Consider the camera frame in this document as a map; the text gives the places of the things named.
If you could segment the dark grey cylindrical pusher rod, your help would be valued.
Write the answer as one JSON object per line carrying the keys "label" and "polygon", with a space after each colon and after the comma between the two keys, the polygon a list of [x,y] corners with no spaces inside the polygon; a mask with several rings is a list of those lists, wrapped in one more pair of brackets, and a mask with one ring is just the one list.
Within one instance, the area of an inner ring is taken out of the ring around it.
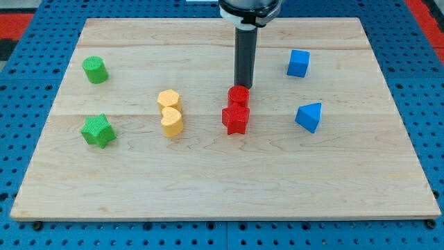
{"label": "dark grey cylindrical pusher rod", "polygon": [[253,86],[257,28],[245,31],[235,29],[234,45],[234,84],[247,89]]}

